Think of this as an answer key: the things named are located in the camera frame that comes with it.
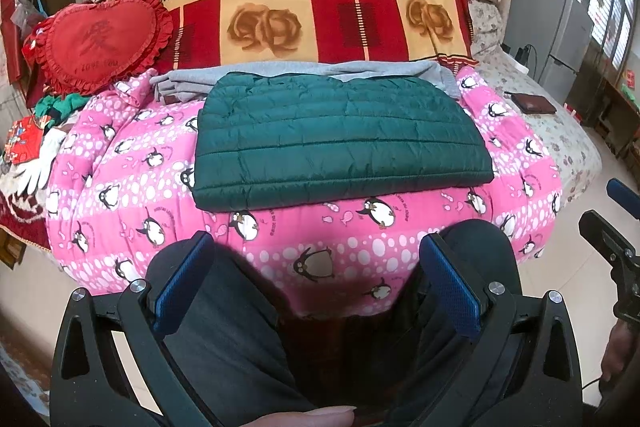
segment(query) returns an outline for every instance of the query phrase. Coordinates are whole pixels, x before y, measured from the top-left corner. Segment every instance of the white glove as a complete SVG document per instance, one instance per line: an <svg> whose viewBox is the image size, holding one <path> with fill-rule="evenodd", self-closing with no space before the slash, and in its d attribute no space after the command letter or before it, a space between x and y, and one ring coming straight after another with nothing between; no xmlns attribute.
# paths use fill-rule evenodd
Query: white glove
<svg viewBox="0 0 640 427"><path fill-rule="evenodd" d="M22 194L25 189L27 194L35 194L38 188L42 189L47 186L51 174L51 164L65 137L66 132L56 128L50 129L42 140L40 156L17 166L15 172L20 179L16 194Z"/></svg>

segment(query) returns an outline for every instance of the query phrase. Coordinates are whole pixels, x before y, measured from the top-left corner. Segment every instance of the green puffer jacket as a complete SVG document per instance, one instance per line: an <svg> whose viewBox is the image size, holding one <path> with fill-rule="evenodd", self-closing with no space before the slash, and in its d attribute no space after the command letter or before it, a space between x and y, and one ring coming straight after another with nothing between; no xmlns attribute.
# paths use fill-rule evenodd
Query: green puffer jacket
<svg viewBox="0 0 640 427"><path fill-rule="evenodd" d="M196 206L277 208L494 178L474 122L430 83L229 73L198 114Z"/></svg>

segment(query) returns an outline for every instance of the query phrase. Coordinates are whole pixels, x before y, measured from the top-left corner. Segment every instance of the person's leg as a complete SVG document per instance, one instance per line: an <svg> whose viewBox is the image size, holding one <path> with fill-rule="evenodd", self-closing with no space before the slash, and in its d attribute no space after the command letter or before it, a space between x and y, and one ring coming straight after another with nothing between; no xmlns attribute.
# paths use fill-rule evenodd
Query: person's leg
<svg viewBox="0 0 640 427"><path fill-rule="evenodd" d="M287 366L276 310L242 271L237 254L220 245L211 254L216 259L180 328L164 340L178 367L225 427L314 409ZM149 280L162 263L160 253Z"/></svg>
<svg viewBox="0 0 640 427"><path fill-rule="evenodd" d="M497 280L512 293L522 293L511 243L492 223L476 219L463 221L444 230L441 236L486 283ZM428 274L422 274L417 294L422 303L414 325L414 330L419 331L415 362L385 427L407 426L417 418L438 396L470 348L468 340L456 333L439 306Z"/></svg>

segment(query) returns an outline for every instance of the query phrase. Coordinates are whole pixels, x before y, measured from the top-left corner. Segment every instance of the yellow square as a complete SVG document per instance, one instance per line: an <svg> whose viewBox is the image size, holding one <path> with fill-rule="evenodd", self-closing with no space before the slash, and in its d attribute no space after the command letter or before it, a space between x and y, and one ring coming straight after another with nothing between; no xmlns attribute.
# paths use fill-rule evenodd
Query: yellow square
<svg viewBox="0 0 640 427"><path fill-rule="evenodd" d="M397 0L409 60L466 55L456 0Z"/></svg>
<svg viewBox="0 0 640 427"><path fill-rule="evenodd" d="M220 64L318 61L311 0L220 0Z"/></svg>

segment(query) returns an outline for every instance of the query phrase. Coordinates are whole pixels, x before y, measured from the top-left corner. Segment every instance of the screw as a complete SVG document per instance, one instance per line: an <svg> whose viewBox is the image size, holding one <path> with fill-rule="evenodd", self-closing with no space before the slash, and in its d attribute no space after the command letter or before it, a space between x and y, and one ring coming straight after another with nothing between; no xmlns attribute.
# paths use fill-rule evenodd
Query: screw
<svg viewBox="0 0 640 427"><path fill-rule="evenodd" d="M146 281L144 279L136 279L129 286L133 293L140 293L146 288Z"/></svg>
<svg viewBox="0 0 640 427"><path fill-rule="evenodd" d="M81 301L86 296L86 290L84 288L76 288L71 294L71 298L74 301Z"/></svg>
<svg viewBox="0 0 640 427"><path fill-rule="evenodd" d="M504 284L497 281L490 282L489 291L494 295L502 295L504 293Z"/></svg>
<svg viewBox="0 0 640 427"><path fill-rule="evenodd" d="M557 292L556 290L551 290L549 292L549 298L556 304L559 304L562 302L562 295L560 294L560 292Z"/></svg>

